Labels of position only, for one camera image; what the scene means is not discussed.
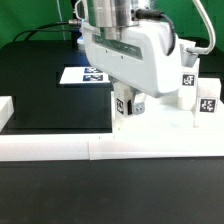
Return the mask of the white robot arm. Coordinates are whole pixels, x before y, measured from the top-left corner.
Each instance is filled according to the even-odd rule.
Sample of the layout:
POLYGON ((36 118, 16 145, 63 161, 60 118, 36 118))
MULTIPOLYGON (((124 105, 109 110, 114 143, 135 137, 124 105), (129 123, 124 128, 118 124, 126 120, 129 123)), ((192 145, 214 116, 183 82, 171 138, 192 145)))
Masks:
POLYGON ((181 56, 173 21, 140 0, 78 0, 89 63, 129 87, 131 98, 117 100, 123 114, 142 114, 145 98, 177 91, 181 56))

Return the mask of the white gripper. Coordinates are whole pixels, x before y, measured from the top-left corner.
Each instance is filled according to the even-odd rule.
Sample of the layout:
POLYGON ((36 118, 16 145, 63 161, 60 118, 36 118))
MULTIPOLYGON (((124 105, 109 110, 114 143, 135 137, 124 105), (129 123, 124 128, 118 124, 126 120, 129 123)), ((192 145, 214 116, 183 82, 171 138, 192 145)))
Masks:
POLYGON ((87 22, 82 23, 82 34, 90 65, 110 75, 112 85, 119 80, 135 88, 128 101, 129 115, 145 112, 147 95, 158 98, 180 88, 180 46, 176 42, 167 54, 172 40, 166 22, 141 21, 124 28, 120 41, 104 39, 87 22))

